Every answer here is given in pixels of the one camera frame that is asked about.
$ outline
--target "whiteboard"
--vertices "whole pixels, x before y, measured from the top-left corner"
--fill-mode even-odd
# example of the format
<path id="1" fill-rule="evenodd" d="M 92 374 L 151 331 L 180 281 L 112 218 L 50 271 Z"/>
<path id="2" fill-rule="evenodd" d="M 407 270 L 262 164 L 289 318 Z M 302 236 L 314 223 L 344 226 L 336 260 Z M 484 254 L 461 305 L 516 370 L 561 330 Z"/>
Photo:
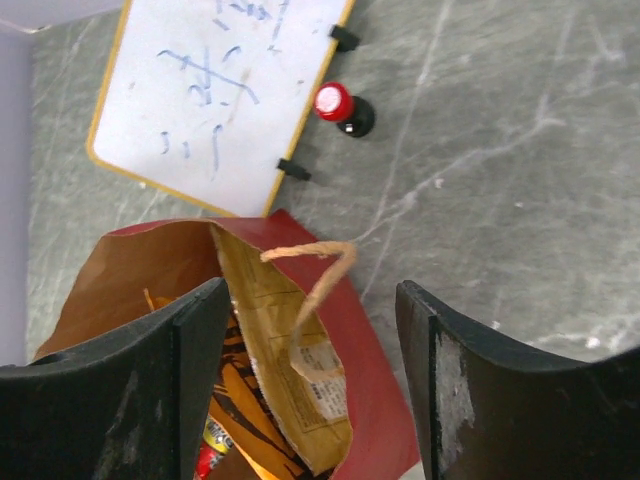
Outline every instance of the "whiteboard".
<path id="1" fill-rule="evenodd" d="M 130 0 L 87 141 L 98 164 L 266 216 L 354 0 Z"/>

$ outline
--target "handwriting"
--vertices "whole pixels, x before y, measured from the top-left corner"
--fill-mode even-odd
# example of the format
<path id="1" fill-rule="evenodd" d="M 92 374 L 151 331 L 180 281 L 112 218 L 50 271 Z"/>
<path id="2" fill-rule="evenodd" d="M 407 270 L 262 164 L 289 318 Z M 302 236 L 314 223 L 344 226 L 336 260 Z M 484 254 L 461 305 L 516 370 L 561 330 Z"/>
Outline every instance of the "handwriting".
<path id="1" fill-rule="evenodd" d="M 226 23 L 223 23 L 222 21 L 218 20 L 217 18 L 213 19 L 213 23 L 215 23 L 216 25 L 218 25 L 221 29 L 223 29 L 225 32 L 228 32 L 230 29 L 227 26 Z"/>
<path id="2" fill-rule="evenodd" d="M 282 28 L 282 22 L 284 22 L 284 17 L 287 14 L 288 8 L 289 0 L 282 0 L 282 3 L 280 4 L 280 11 L 278 12 L 278 19 L 276 20 L 276 25 L 273 27 L 273 33 L 271 34 L 271 47 L 273 47 L 276 40 L 278 40 L 280 29 Z"/>
<path id="3" fill-rule="evenodd" d="M 218 151 L 218 133 L 222 132 L 222 125 L 218 124 L 213 129 L 213 172 L 211 181 L 215 180 L 218 168 L 220 167 L 220 153 Z"/>
<path id="4" fill-rule="evenodd" d="M 211 146 L 212 146 L 213 158 L 211 163 L 211 174 L 210 174 L 211 181 L 215 180 L 216 174 L 220 169 L 220 149 L 218 147 L 218 142 L 219 142 L 219 136 L 222 133 L 222 131 L 223 131 L 222 125 L 218 124 L 214 127 L 212 132 Z M 162 141 L 164 143 L 164 150 L 161 152 L 161 154 L 165 155 L 171 149 L 171 144 L 169 141 L 169 132 L 166 132 L 166 131 L 161 132 L 160 136 L 162 137 Z M 188 160 L 191 158 L 192 152 L 191 152 L 191 146 L 189 145 L 189 142 L 182 142 L 182 155 L 185 158 L 185 160 Z"/>
<path id="5" fill-rule="evenodd" d="M 218 80 L 224 83 L 233 85 L 235 87 L 238 87 L 242 91 L 244 91 L 247 95 L 249 95 L 249 97 L 251 98 L 251 100 L 255 105 L 260 103 L 260 100 L 258 100 L 258 97 L 256 96 L 255 92 L 250 87 L 248 87 L 244 83 L 232 80 L 209 68 L 209 50 L 208 49 L 205 49 L 204 62 L 202 63 L 202 65 L 194 62 L 189 55 L 179 55 L 172 50 L 162 50 L 160 53 L 158 53 L 157 56 L 162 57 L 165 55 L 175 60 L 179 60 L 181 63 L 181 67 L 180 67 L 181 71 L 186 70 L 187 67 L 191 67 L 205 74 L 203 85 L 191 85 L 189 87 L 190 92 L 192 91 L 196 91 L 198 93 L 207 92 L 211 88 L 212 78 L 217 78 Z"/>
<path id="6" fill-rule="evenodd" d="M 213 102 L 213 99 L 211 98 L 211 91 L 209 90 L 209 87 L 201 87 L 200 85 L 191 85 L 189 87 L 189 90 L 187 90 L 189 93 L 191 92 L 196 92 L 200 94 L 200 97 L 202 98 L 202 103 L 200 104 L 201 107 L 204 107 L 205 105 L 211 105 L 211 103 Z"/>
<path id="7" fill-rule="evenodd" d="M 169 147 L 170 147 L 169 132 L 162 132 L 160 136 L 162 137 L 162 141 L 164 142 L 164 151 L 162 152 L 162 155 L 164 155 L 169 151 Z"/>
<path id="8" fill-rule="evenodd" d="M 257 20 L 270 20 L 272 18 L 264 6 L 249 3 L 246 0 L 231 2 L 229 6 L 240 13 L 246 13 L 247 17 L 254 17 Z"/>
<path id="9" fill-rule="evenodd" d="M 222 57 L 222 61 L 226 62 L 233 52 L 238 52 L 238 54 L 242 53 L 242 49 L 240 48 L 240 45 L 236 45 L 235 47 L 230 49 L 227 53 L 225 53 L 224 57 Z"/>

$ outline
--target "twine handle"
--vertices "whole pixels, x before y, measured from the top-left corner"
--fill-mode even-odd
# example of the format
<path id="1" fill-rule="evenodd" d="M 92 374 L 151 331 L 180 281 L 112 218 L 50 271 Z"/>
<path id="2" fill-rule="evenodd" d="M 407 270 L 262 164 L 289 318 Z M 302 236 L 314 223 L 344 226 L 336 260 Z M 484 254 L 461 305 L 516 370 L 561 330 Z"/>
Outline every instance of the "twine handle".
<path id="1" fill-rule="evenodd" d="M 318 382 L 338 375 L 344 375 L 342 366 L 332 370 L 319 370 L 310 366 L 304 361 L 300 349 L 302 337 L 302 326 L 309 319 L 311 314 L 320 306 L 333 287 L 344 277 L 349 269 L 356 262 L 356 247 L 348 242 L 317 242 L 295 247 L 279 247 L 267 250 L 260 255 L 260 260 L 269 262 L 277 258 L 298 257 L 301 255 L 316 255 L 327 257 L 329 255 L 340 255 L 320 277 L 316 284 L 305 298 L 298 316 L 293 326 L 291 334 L 291 344 L 289 345 L 289 355 L 293 369 L 306 378 L 309 382 Z"/>

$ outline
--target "gray marble surface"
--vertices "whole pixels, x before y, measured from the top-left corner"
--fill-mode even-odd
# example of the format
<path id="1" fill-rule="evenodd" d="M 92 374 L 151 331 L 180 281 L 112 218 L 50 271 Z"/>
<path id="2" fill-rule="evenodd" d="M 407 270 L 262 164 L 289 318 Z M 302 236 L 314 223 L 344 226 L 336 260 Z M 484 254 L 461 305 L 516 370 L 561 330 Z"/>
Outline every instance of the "gray marble surface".
<path id="1" fill-rule="evenodd" d="M 378 125 L 353 140 L 310 119 L 297 158 L 314 180 L 287 180 L 276 206 L 358 243 L 352 278 L 403 387 L 404 279 L 570 357 L 640 343 L 639 18 L 630 0 L 358 0 L 363 44 L 329 77 Z M 116 20 L 35 48 L 29 352 L 101 234 L 203 213 L 87 158 Z"/>

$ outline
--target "whiteboard frame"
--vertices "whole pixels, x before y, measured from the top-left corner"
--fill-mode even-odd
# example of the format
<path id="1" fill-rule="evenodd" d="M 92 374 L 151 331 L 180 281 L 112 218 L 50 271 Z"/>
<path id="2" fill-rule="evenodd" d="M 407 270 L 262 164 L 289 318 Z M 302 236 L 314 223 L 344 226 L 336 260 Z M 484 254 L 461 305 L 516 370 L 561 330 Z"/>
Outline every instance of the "whiteboard frame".
<path id="1" fill-rule="evenodd" d="M 100 93 L 98 95 L 98 102 L 96 104 L 96 109 L 94 111 L 93 114 L 93 119 L 91 120 L 91 127 L 89 129 L 89 136 L 87 137 L 87 143 L 86 143 L 86 148 L 87 148 L 87 153 L 89 155 L 89 158 L 97 165 L 106 168 L 107 170 L 111 170 L 112 172 L 116 172 L 119 173 L 121 175 L 124 175 L 126 177 L 129 177 L 132 180 L 135 180 L 137 182 L 143 182 L 147 185 L 151 185 L 154 188 L 157 188 L 159 190 L 162 190 L 164 192 L 167 192 L 175 197 L 181 198 L 183 200 L 186 200 L 187 202 L 193 203 L 195 205 L 198 205 L 199 207 L 205 208 L 207 210 L 211 210 L 219 215 L 222 215 L 223 217 L 237 217 L 237 215 L 235 215 L 234 213 L 231 213 L 225 209 L 222 209 L 220 207 L 217 207 L 215 205 L 211 205 L 208 204 L 206 202 L 203 202 L 201 200 L 198 200 L 196 198 L 193 198 L 189 195 L 185 195 L 184 193 L 180 193 L 172 188 L 169 188 L 165 185 L 161 185 L 160 183 L 154 182 L 153 180 L 149 180 L 148 178 L 143 177 L 142 175 L 137 175 L 133 172 L 130 172 L 128 170 L 125 170 L 123 168 L 120 167 L 116 167 L 115 165 L 112 165 L 111 163 L 108 163 L 106 161 L 104 161 L 103 159 L 101 159 L 98 154 L 96 153 L 93 145 L 95 143 L 96 140 L 96 136 L 98 134 L 98 129 L 100 128 L 100 120 L 102 119 L 102 113 L 104 111 L 104 107 L 105 107 L 105 103 L 107 100 L 107 94 L 109 93 L 109 88 L 111 87 L 111 79 L 113 77 L 113 72 L 115 70 L 115 66 L 116 66 L 116 62 L 118 60 L 118 55 L 120 54 L 120 47 L 122 45 L 122 39 L 124 37 L 124 32 L 127 28 L 127 24 L 129 22 L 129 13 L 131 12 L 131 6 L 133 5 L 133 2 L 135 0 L 126 0 L 125 4 L 122 8 L 122 13 L 120 14 L 120 20 L 118 21 L 118 28 L 116 30 L 116 36 L 115 36 L 115 40 L 113 43 L 113 46 L 111 48 L 111 53 L 109 54 L 109 61 L 107 63 L 107 68 L 104 74 L 104 78 L 102 80 L 102 87 L 100 88 Z M 356 0 L 347 0 L 346 5 L 344 7 L 344 10 L 342 11 L 342 13 L 340 14 L 340 20 L 338 20 L 337 25 L 344 27 L 347 23 L 347 20 L 349 19 L 349 16 L 351 15 L 351 12 L 353 11 L 353 7 L 356 3 Z M 291 160 L 291 157 L 293 156 L 293 152 L 296 149 L 296 146 L 298 145 L 298 142 L 300 141 L 300 136 L 302 135 L 302 131 L 304 129 L 304 126 L 307 122 L 307 118 L 309 117 L 309 113 L 311 111 L 311 107 L 313 106 L 313 98 L 314 95 L 316 93 L 316 91 L 318 90 L 318 88 L 320 87 L 320 84 L 322 83 L 322 80 L 324 79 L 327 70 L 329 68 L 329 64 L 331 63 L 331 60 L 333 59 L 333 56 L 336 53 L 336 49 L 338 47 L 338 41 L 331 38 L 331 48 L 329 49 L 329 51 L 327 52 L 327 55 L 325 56 L 324 60 L 322 61 L 322 64 L 320 65 L 320 69 L 316 75 L 316 79 L 313 83 L 313 88 L 311 89 L 311 94 L 309 95 L 309 98 L 307 99 L 307 102 L 305 104 L 305 107 L 302 111 L 302 115 L 300 116 L 300 118 L 298 119 L 298 123 L 296 125 L 296 129 L 293 133 L 293 137 L 291 138 L 291 141 L 289 142 L 289 146 L 287 148 L 287 151 L 285 152 L 284 156 L 282 158 L 284 158 L 287 161 Z M 265 205 L 265 208 L 262 212 L 262 217 L 266 217 L 269 215 L 269 212 L 271 211 L 271 207 L 273 206 L 273 202 L 275 201 L 276 195 L 278 194 L 278 190 L 280 190 L 280 185 L 282 184 L 282 180 L 284 179 L 285 173 L 280 170 L 278 172 L 278 176 L 276 177 L 276 181 L 273 184 L 273 187 L 271 188 L 271 192 L 269 193 L 269 197 L 267 199 L 267 204 Z"/>

